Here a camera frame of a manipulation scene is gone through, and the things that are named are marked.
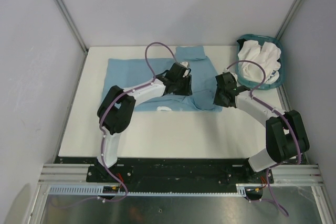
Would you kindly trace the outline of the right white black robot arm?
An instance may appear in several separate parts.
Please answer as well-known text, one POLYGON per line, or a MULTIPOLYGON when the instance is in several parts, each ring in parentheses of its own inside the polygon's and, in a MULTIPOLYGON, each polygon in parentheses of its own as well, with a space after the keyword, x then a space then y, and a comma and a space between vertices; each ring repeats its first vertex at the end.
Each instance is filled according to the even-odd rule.
POLYGON ((261 171, 293 157, 301 162, 301 154, 308 151, 310 143, 300 113, 296 110, 278 109, 253 96, 246 86, 238 86, 230 72, 215 77, 217 82, 214 104, 236 108, 257 120, 266 131, 266 147, 245 161, 243 179, 254 183, 261 171))

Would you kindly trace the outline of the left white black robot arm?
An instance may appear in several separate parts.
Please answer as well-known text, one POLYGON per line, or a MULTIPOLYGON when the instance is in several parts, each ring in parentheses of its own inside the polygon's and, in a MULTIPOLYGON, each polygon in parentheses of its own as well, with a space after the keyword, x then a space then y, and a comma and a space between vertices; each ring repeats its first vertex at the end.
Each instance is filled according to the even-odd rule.
POLYGON ((121 133, 129 126, 134 109, 151 99, 165 95, 192 95, 191 68, 187 62, 173 63, 169 70, 137 86, 112 86, 98 108, 99 130, 102 132, 99 155, 95 166, 98 176, 105 182, 115 178, 113 167, 118 160, 121 133))

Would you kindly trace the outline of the light blue t shirt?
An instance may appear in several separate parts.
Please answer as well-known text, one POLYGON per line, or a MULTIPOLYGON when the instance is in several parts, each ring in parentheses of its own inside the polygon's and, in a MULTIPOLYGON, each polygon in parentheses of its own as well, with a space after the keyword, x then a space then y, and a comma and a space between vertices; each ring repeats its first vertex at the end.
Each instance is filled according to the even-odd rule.
MULTIPOLYGON (((211 60, 206 56, 202 46, 177 47, 175 57, 179 62, 187 61, 191 68, 192 95, 165 95, 151 99, 138 105, 134 110, 139 112, 156 111, 169 108, 172 111, 210 111, 221 112, 222 107, 213 104, 217 82, 211 60)), ((142 84, 153 77, 145 59, 109 59, 106 77, 102 90, 103 100, 114 85, 129 88, 142 84)))

